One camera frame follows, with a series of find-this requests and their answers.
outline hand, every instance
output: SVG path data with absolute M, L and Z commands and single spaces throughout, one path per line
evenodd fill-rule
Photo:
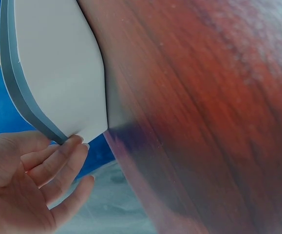
M 80 171 L 88 146 L 79 136 L 49 146 L 39 132 L 0 134 L 0 234 L 48 234 L 71 219 L 87 201 L 94 178 L 86 176 L 61 204 Z

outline reddish wood grain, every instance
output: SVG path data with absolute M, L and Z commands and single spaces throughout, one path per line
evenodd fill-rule
M 282 0 L 78 0 L 108 142 L 160 233 L 282 233 Z

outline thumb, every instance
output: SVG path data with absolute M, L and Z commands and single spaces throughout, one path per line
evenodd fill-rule
M 37 131 L 0 134 L 0 179 L 12 178 L 22 155 L 38 152 L 50 144 L 50 140 Z

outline finger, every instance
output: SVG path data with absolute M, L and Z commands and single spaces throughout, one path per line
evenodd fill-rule
M 5 186 L 17 170 L 20 157 L 48 147 L 50 140 L 36 131 L 0 134 L 0 186 Z
M 41 151 L 49 144 L 50 140 L 37 131 L 3 133 L 0 134 L 0 156 L 20 159 L 22 155 Z
M 63 168 L 69 160 L 77 145 L 82 143 L 82 138 L 72 136 L 40 165 L 31 169 L 27 174 L 38 187 L 48 183 Z
M 84 177 L 75 191 L 68 198 L 66 198 L 58 206 L 51 209 L 51 213 L 57 227 L 61 227 L 77 214 L 83 204 L 88 200 L 93 185 L 93 176 Z
M 40 188 L 47 205 L 65 194 L 78 175 L 88 155 L 89 145 L 78 145 L 69 161 L 48 184 Z
M 59 145 L 50 145 L 45 150 L 23 155 L 20 159 L 24 166 L 24 170 L 26 172 L 30 171 L 34 167 L 43 163 L 43 161 L 50 157 L 58 149 L 58 147 Z

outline wooden surface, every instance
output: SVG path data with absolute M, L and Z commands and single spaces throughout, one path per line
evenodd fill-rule
M 282 233 L 282 0 L 79 0 L 108 142 L 162 234 Z

